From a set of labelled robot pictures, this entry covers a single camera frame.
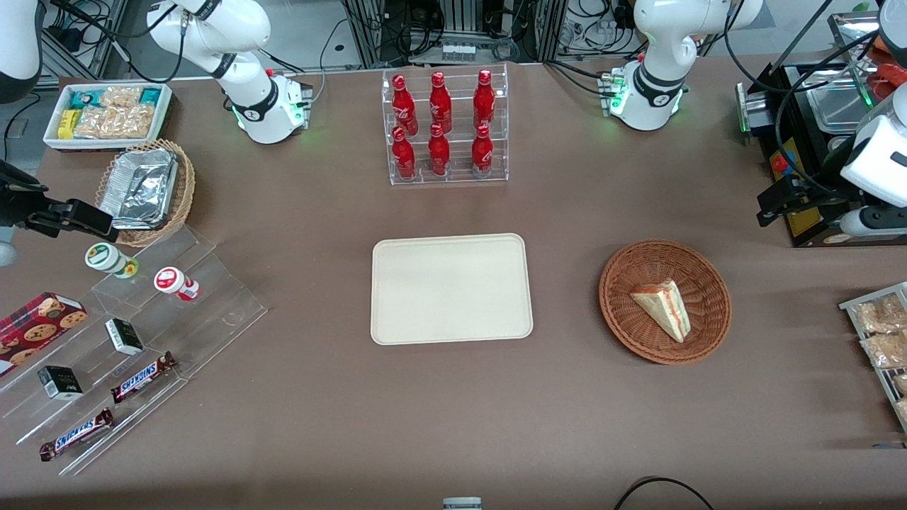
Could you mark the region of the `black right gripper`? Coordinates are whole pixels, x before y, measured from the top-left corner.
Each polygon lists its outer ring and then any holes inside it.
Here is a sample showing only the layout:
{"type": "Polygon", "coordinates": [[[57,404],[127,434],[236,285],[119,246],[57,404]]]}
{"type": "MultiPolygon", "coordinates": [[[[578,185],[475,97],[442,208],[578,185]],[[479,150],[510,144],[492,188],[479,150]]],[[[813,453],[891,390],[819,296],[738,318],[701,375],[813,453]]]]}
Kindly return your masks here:
{"type": "Polygon", "coordinates": [[[57,238],[60,232],[82,230],[105,242],[118,241],[113,217],[84,201],[49,201],[47,187],[38,178],[1,161],[1,226],[13,227],[28,219],[28,229],[57,238]]]}

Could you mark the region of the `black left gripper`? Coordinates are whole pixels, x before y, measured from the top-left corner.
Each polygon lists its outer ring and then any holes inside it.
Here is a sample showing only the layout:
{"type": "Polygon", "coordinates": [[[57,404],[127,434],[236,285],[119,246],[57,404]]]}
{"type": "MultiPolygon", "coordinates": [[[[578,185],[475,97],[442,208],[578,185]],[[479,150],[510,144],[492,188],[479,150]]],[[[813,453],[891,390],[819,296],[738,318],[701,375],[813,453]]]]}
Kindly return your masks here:
{"type": "Polygon", "coordinates": [[[849,183],[827,185],[827,188],[828,191],[818,186],[804,186],[799,178],[782,176],[757,195],[758,225],[765,228],[778,217],[823,204],[827,208],[843,210],[844,213],[862,207],[861,188],[849,183]]]}

